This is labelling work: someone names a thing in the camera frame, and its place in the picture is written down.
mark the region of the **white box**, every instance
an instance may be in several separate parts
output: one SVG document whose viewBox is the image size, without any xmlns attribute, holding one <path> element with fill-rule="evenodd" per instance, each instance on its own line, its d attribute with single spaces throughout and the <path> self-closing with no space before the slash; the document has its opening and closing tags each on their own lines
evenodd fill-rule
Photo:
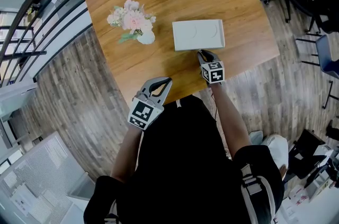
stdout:
<svg viewBox="0 0 339 224">
<path fill-rule="evenodd" d="M 222 20 L 172 22 L 176 51 L 225 47 Z"/>
</svg>

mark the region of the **table top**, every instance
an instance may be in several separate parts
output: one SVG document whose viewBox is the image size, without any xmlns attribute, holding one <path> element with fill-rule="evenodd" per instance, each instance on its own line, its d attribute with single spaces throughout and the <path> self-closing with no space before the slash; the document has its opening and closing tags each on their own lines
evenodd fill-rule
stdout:
<svg viewBox="0 0 339 224">
<path fill-rule="evenodd" d="M 153 13 L 155 42 L 143 45 L 135 40 L 118 43 L 126 33 L 111 27 L 107 16 L 126 0 L 86 0 L 95 33 L 108 67 L 130 105 L 145 81 L 167 76 L 173 79 L 166 103 L 206 88 L 200 76 L 197 51 L 174 51 L 172 22 L 221 19 L 225 48 L 213 50 L 230 78 L 279 55 L 275 38 L 259 0 L 134 0 Z"/>
</svg>

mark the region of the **white vase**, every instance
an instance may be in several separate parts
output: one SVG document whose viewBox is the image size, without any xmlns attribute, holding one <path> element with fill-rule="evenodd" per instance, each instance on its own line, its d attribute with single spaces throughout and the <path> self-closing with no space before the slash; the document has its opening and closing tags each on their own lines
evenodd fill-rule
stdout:
<svg viewBox="0 0 339 224">
<path fill-rule="evenodd" d="M 155 35 L 153 31 L 147 31 L 143 33 L 142 35 L 139 35 L 137 37 L 137 40 L 142 44 L 151 44 L 155 41 Z"/>
</svg>

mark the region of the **blue chair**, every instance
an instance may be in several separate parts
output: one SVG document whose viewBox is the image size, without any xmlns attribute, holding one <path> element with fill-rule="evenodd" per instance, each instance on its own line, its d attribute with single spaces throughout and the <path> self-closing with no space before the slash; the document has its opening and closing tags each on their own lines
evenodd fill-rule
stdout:
<svg viewBox="0 0 339 224">
<path fill-rule="evenodd" d="M 331 50 L 329 49 L 329 42 L 328 42 L 328 37 L 327 35 L 321 35 L 319 39 L 316 41 L 314 40 L 304 40 L 304 39 L 296 39 L 298 41 L 303 41 L 303 42 L 311 42 L 315 43 L 317 47 L 317 52 L 318 54 L 312 54 L 314 57 L 318 57 L 319 59 L 319 64 L 318 63 L 313 63 L 313 62 L 308 62 L 308 61 L 301 61 L 302 63 L 314 65 L 314 66 L 319 66 L 321 70 L 328 74 L 333 76 L 334 78 L 339 79 L 339 60 L 333 61 L 332 56 L 331 56 Z M 339 101 L 339 98 L 336 96 L 331 95 L 331 90 L 332 90 L 332 85 L 333 81 L 329 81 L 331 84 L 327 96 L 327 100 L 325 105 L 323 106 L 323 109 L 326 109 L 327 102 L 329 98 L 333 98 L 337 101 Z"/>
</svg>

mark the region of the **pink flower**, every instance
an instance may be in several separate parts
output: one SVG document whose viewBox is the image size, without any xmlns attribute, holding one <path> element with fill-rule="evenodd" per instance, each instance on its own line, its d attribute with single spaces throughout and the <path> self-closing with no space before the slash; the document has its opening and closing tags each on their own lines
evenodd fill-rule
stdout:
<svg viewBox="0 0 339 224">
<path fill-rule="evenodd" d="M 113 14 L 108 15 L 108 17 L 107 17 L 107 22 L 108 22 L 109 24 L 112 24 L 112 23 L 114 22 L 114 16 L 113 16 Z"/>
<path fill-rule="evenodd" d="M 128 11 L 123 17 L 123 26 L 124 30 L 131 29 L 133 34 L 136 29 L 140 29 L 142 32 L 152 30 L 152 23 L 150 20 L 145 19 L 145 16 L 142 12 Z"/>
<path fill-rule="evenodd" d="M 137 10 L 139 8 L 139 2 L 126 0 L 125 4 L 123 5 L 123 8 L 126 10 Z"/>
</svg>

